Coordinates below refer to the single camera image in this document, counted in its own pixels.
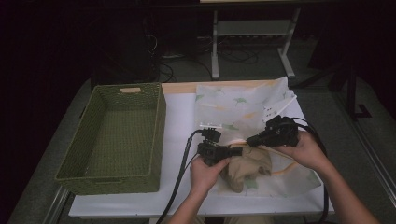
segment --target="table top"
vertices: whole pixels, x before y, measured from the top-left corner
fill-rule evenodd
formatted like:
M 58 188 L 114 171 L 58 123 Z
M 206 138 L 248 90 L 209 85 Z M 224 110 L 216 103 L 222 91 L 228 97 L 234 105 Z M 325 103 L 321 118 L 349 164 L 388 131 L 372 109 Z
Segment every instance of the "table top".
M 163 140 L 161 185 L 158 192 L 76 196 L 69 212 L 71 217 L 159 217 L 167 205 L 175 185 L 187 139 L 194 129 L 195 87 L 197 84 L 216 86 L 259 86 L 266 81 L 228 81 L 163 84 L 167 114 Z M 297 101 L 285 110 L 285 116 L 303 118 Z M 193 155 L 196 139 L 191 144 Z M 190 170 L 181 181 L 175 201 L 169 211 L 173 214 L 190 190 Z M 235 197 L 209 192 L 198 215 L 206 217 L 235 215 L 312 214 L 323 209 L 323 187 L 294 197 Z

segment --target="green woven basket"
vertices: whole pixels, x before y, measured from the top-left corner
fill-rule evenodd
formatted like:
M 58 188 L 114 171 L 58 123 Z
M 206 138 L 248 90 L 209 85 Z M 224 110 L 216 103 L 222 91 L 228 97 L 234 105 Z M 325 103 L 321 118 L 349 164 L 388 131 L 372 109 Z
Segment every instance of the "green woven basket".
M 77 195 L 158 191 L 165 114 L 160 83 L 96 86 L 55 180 Z

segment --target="forearm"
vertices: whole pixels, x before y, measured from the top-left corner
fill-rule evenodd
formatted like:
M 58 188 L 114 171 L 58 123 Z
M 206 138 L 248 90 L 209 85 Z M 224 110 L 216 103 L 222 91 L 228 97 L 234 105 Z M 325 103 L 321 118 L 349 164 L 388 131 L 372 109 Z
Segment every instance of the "forearm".
M 195 219 L 198 210 L 205 199 L 205 194 L 190 192 L 180 207 L 169 219 L 169 224 L 188 224 Z
M 378 223 L 330 162 L 318 174 L 329 192 L 335 214 L 341 223 Z

